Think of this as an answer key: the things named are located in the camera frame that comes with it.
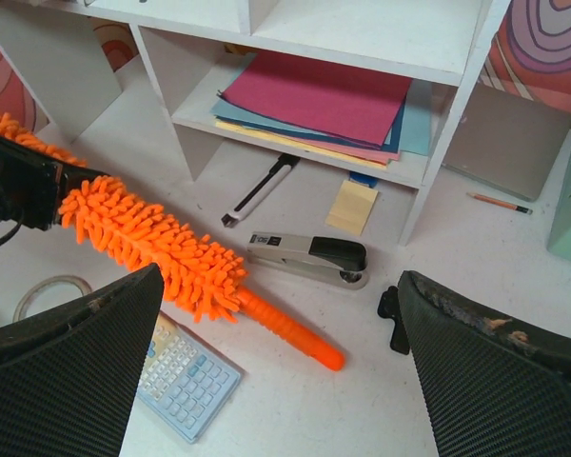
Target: blue object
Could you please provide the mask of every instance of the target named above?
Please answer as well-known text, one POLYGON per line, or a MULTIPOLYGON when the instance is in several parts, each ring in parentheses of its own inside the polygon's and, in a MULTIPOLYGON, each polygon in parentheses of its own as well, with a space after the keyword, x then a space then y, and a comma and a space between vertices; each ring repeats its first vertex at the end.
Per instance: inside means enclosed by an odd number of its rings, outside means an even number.
POLYGON ((368 186, 371 189, 374 189, 375 186, 379 183, 378 178, 368 176, 367 174, 361 174, 357 171, 349 172, 349 181, 353 181, 363 186, 368 186))
POLYGON ((429 155, 431 134, 431 83, 413 79, 406 95, 400 150, 429 155))
POLYGON ((226 358, 159 315, 137 395, 180 436, 194 443, 240 380, 241 372, 226 358))
POLYGON ((148 357, 154 357, 154 355, 156 354, 156 352, 154 352, 154 342, 151 341, 150 342, 150 346, 148 346, 148 357))

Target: gray stapler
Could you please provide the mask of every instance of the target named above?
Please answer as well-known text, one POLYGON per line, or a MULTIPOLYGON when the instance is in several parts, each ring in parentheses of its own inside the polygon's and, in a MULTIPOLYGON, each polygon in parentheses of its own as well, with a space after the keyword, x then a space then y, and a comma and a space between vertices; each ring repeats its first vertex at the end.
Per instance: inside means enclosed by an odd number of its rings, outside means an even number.
POLYGON ((362 288, 368 281, 364 245, 322 236, 254 232, 248 259, 341 288, 362 288))

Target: stack of paper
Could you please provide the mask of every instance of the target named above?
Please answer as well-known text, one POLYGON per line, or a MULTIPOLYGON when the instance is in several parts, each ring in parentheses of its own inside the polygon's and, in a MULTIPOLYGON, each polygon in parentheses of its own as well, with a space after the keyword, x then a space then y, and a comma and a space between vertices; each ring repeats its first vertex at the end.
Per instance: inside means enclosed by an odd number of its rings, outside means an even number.
POLYGON ((279 52, 248 54, 212 109, 222 129, 384 168, 427 155, 431 84, 279 52))

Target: wall mural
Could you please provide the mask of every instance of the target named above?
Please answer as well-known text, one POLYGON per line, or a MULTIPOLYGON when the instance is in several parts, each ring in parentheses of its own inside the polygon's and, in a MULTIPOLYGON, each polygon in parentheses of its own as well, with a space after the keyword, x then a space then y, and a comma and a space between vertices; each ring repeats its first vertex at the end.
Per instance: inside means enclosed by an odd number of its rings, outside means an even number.
MULTIPOLYGON (((133 36, 127 25, 103 19, 89 20, 113 70, 120 69, 137 54, 133 36)), ((45 113, 36 105, 1 53, 0 110, 10 112, 22 125, 35 131, 48 122, 45 113)))
POLYGON ((571 112, 571 0, 512 0, 481 80, 571 112))
MULTIPOLYGON (((137 54, 127 25, 89 20, 114 70, 137 54)), ((481 81, 571 111, 571 0, 512 0, 481 81)), ((11 112, 30 129, 47 123, 1 54, 0 110, 11 112)))

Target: black cable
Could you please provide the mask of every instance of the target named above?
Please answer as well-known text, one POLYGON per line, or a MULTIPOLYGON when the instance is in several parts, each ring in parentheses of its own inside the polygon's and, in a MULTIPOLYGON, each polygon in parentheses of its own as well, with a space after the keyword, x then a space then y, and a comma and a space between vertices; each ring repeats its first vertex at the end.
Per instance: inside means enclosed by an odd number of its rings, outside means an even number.
POLYGON ((15 234, 19 231, 23 224, 24 220, 24 212, 22 209, 19 209, 19 217, 17 218, 17 225, 13 227, 6 235, 0 238, 0 247, 4 245, 10 238, 15 236, 15 234))

